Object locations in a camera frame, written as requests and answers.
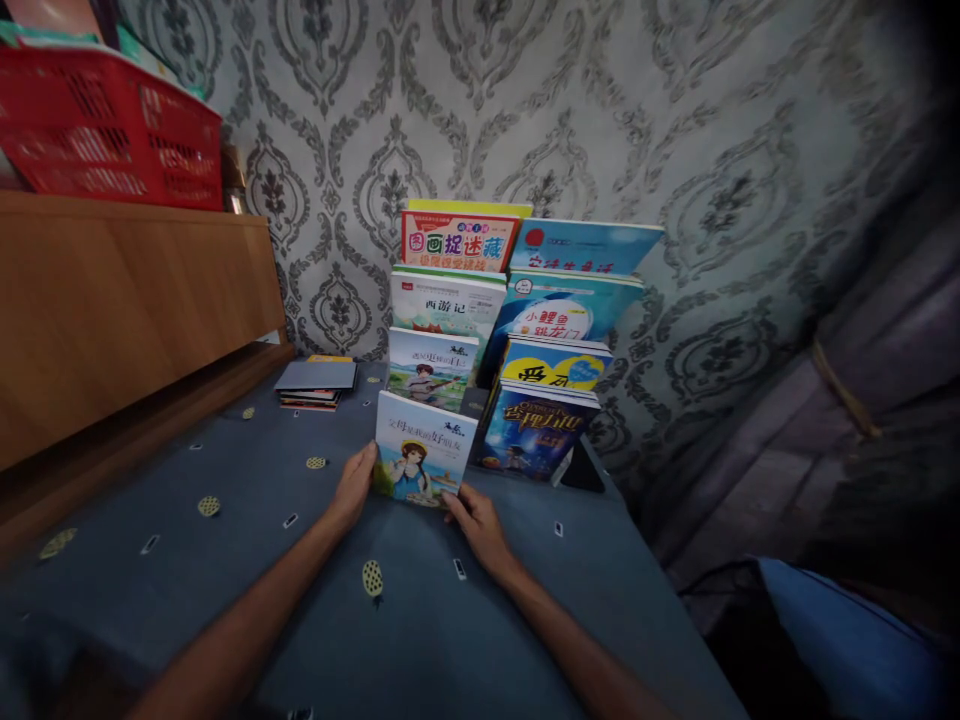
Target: forearm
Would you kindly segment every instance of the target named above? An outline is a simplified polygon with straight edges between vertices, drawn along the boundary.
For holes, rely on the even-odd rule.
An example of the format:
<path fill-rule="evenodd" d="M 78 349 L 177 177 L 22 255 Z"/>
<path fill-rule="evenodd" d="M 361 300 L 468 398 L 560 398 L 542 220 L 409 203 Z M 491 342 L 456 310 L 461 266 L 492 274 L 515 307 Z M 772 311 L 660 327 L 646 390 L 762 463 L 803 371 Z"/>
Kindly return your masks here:
<path fill-rule="evenodd" d="M 676 720 L 622 663 L 517 564 L 498 578 L 593 718 Z"/>
<path fill-rule="evenodd" d="M 252 689 L 274 643 L 348 523 L 327 513 L 167 668 L 131 718 L 219 717 Z"/>

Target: stack of books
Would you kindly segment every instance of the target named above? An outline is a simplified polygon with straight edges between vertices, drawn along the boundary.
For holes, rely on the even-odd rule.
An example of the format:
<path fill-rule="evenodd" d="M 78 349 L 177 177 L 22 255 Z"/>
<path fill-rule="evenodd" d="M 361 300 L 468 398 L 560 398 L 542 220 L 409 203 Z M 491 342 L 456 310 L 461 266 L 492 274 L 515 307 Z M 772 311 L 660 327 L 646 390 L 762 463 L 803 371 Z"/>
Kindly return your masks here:
<path fill-rule="evenodd" d="M 556 485 L 600 411 L 604 339 L 643 297 L 633 276 L 663 228 L 532 218 L 510 261 L 479 382 L 492 387 L 474 461 Z"/>
<path fill-rule="evenodd" d="M 280 407 L 336 412 L 341 393 L 353 387 L 356 375 L 352 358 L 311 355 L 306 361 L 287 365 L 273 389 Z"/>
<path fill-rule="evenodd" d="M 460 414 L 507 294 L 529 205 L 411 200 L 390 281 L 390 377 L 377 404 L 378 492 L 424 507 L 456 493 L 477 420 Z"/>

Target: wall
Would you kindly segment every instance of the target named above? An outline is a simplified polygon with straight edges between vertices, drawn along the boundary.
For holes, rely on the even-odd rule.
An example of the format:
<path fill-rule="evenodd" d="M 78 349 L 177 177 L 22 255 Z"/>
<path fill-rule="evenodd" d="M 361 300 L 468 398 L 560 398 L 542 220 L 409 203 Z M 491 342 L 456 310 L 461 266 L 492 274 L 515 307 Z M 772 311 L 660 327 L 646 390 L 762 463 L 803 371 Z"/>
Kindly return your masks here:
<path fill-rule="evenodd" d="M 633 489 L 793 351 L 939 112 L 883 2 L 124 5 L 244 152 L 303 352 L 384 355 L 406 198 L 665 225 L 591 433 Z"/>

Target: wooden board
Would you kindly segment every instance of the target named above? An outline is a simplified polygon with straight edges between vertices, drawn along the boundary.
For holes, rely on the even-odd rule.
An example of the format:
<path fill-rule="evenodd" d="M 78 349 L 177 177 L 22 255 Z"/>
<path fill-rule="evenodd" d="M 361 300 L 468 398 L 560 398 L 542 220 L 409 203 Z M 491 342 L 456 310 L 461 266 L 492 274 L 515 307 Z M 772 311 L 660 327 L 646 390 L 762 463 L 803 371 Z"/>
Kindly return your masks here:
<path fill-rule="evenodd" d="M 283 328 L 265 219 L 0 192 L 0 469 Z"/>
<path fill-rule="evenodd" d="M 251 343 L 0 473 L 0 565 L 293 356 L 290 344 Z"/>

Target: boy with guitar illustration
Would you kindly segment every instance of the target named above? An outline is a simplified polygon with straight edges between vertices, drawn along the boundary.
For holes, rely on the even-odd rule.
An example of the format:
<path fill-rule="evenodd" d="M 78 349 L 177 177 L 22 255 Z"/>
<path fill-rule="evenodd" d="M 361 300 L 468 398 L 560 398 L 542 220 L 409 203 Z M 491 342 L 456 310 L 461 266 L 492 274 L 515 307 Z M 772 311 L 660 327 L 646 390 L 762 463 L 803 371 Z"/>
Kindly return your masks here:
<path fill-rule="evenodd" d="M 422 402 L 424 405 L 436 405 L 440 398 L 433 394 L 434 391 L 460 379 L 457 376 L 453 380 L 435 382 L 430 377 L 431 375 L 433 375 L 433 365 L 427 365 L 426 363 L 417 365 L 417 374 L 409 377 L 404 385 L 407 392 L 410 393 L 411 400 Z"/>

